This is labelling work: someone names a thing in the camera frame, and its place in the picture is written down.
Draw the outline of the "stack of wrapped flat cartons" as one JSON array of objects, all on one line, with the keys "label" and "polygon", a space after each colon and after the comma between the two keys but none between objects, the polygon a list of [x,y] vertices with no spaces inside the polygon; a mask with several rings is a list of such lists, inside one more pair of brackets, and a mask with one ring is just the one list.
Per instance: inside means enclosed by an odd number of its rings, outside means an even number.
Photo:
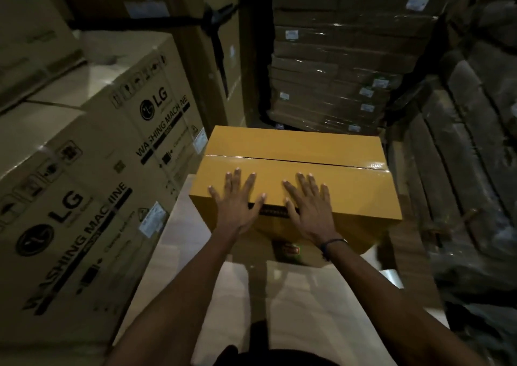
[{"label": "stack of wrapped flat cartons", "polygon": [[375,135],[450,0],[273,0],[268,117]]}]

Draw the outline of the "pale white carton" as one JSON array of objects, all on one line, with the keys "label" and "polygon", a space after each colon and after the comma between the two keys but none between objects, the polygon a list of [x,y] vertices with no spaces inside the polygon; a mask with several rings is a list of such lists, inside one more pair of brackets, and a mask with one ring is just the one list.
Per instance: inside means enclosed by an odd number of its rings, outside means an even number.
[{"label": "pale white carton", "polygon": [[[207,242],[210,232],[194,207],[185,181],[140,281],[114,345],[140,312]],[[303,350],[342,366],[397,366],[365,311],[333,265],[286,264],[267,255],[271,244],[241,238],[216,280],[193,366],[212,366],[229,345]]]}]

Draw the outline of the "black wristband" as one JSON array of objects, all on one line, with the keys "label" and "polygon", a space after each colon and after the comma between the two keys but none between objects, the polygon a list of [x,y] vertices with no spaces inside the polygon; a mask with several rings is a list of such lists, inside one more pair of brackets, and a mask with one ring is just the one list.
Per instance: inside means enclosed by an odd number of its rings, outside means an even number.
[{"label": "black wristband", "polygon": [[329,252],[328,252],[328,248],[330,245],[332,244],[335,244],[335,243],[338,243],[338,242],[342,242],[342,243],[345,243],[345,244],[348,244],[347,240],[346,239],[343,239],[343,238],[334,238],[334,239],[330,239],[324,243],[322,243],[320,245],[320,252],[322,254],[322,258],[327,261],[327,262],[330,262],[331,261],[331,258],[330,258],[330,255],[329,255]]}]

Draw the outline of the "person's left hand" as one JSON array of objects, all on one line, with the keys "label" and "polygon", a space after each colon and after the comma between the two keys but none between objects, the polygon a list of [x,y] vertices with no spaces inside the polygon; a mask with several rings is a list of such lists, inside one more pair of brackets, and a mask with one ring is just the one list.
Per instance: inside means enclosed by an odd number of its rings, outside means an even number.
[{"label": "person's left hand", "polygon": [[243,204],[233,201],[233,172],[227,172],[224,177],[223,192],[225,192],[225,212],[216,214],[216,226],[211,233],[212,238],[234,241],[246,233],[255,221],[248,219],[249,197],[255,185],[256,173],[249,174],[242,182]]}]

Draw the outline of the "printed washing machine carton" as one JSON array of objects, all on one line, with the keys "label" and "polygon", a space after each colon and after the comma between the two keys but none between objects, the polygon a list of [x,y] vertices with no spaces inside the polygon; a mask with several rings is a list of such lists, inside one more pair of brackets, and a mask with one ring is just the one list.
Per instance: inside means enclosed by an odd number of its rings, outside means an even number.
[{"label": "printed washing machine carton", "polygon": [[204,133],[173,36],[162,31],[79,31],[88,62],[28,97],[84,111],[127,155],[144,183],[173,206]]},{"label": "printed washing machine carton", "polygon": [[0,116],[0,349],[110,344],[176,197],[82,111]]}]

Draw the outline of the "stack of dark wrapped goods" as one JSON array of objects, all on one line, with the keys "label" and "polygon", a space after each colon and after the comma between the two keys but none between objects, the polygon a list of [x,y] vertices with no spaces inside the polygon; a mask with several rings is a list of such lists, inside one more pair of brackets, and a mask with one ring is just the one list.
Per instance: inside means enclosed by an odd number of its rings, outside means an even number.
[{"label": "stack of dark wrapped goods", "polygon": [[408,0],[426,41],[393,104],[417,228],[450,327],[517,366],[517,0]]}]

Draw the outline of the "tall strapped cardboard carton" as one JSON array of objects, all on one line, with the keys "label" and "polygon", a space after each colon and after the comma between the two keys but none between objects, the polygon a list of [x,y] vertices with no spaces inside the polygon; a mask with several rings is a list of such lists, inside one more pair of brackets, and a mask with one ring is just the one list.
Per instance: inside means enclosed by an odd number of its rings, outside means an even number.
[{"label": "tall strapped cardboard carton", "polygon": [[64,2],[76,30],[171,34],[208,134],[216,126],[246,126],[235,2],[221,7],[205,0]]}]

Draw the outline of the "person's right hand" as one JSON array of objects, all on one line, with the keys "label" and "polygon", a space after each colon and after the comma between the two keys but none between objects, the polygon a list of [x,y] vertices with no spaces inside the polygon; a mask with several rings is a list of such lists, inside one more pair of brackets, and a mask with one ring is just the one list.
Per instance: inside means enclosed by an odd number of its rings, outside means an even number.
[{"label": "person's right hand", "polygon": [[343,238],[337,231],[333,219],[333,209],[331,213],[321,197],[321,185],[318,185],[313,177],[313,203],[308,206],[298,206],[297,197],[300,187],[294,186],[287,180],[282,181],[282,186],[288,193],[285,199],[285,206],[295,206],[301,218],[301,228],[298,228],[303,237],[309,239],[316,247],[330,239]]}]

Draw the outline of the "person's right forearm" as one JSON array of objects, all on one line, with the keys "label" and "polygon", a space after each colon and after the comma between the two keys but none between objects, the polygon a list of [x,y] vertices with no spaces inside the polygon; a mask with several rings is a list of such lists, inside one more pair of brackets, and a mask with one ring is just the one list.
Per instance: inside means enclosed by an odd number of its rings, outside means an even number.
[{"label": "person's right forearm", "polygon": [[488,366],[348,244],[332,244],[328,252],[397,366]]}]

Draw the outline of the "person's left forearm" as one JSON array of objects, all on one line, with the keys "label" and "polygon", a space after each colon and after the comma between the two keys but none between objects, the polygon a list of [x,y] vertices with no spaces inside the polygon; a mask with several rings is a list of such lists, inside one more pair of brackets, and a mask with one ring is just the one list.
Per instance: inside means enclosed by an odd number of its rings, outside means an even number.
[{"label": "person's left forearm", "polygon": [[226,256],[243,226],[220,225],[133,320],[103,366],[191,366]]}]

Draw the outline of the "plain brown cardboard carton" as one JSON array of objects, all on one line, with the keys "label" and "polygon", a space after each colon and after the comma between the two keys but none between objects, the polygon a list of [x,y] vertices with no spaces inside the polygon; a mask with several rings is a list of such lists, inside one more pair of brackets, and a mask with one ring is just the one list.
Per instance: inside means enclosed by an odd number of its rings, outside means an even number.
[{"label": "plain brown cardboard carton", "polygon": [[52,0],[0,0],[0,114],[84,60]]}]

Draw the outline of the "yellow cardboard box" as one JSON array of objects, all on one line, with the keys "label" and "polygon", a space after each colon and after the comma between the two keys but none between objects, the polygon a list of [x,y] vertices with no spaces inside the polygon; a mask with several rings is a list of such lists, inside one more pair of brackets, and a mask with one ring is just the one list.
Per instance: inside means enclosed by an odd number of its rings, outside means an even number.
[{"label": "yellow cardboard box", "polygon": [[190,199],[210,231],[216,227],[216,202],[208,187],[223,193],[224,174],[236,168],[242,182],[257,179],[249,206],[262,193],[267,199],[248,233],[230,253],[234,262],[251,258],[324,267],[320,250],[301,237],[284,205],[283,180],[299,186],[296,174],[313,174],[330,189],[337,231],[364,254],[402,221],[393,177],[377,136],[299,132],[241,127],[214,128],[190,189]]}]

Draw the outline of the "brown cardboard sheet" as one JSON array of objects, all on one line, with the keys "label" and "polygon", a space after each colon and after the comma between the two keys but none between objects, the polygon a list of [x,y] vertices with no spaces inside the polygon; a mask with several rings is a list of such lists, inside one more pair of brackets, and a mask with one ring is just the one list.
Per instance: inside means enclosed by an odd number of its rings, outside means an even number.
[{"label": "brown cardboard sheet", "polygon": [[398,274],[407,293],[427,309],[443,310],[431,267],[413,213],[406,180],[403,144],[392,142],[388,148],[388,166],[397,188],[403,220],[389,231]]}]

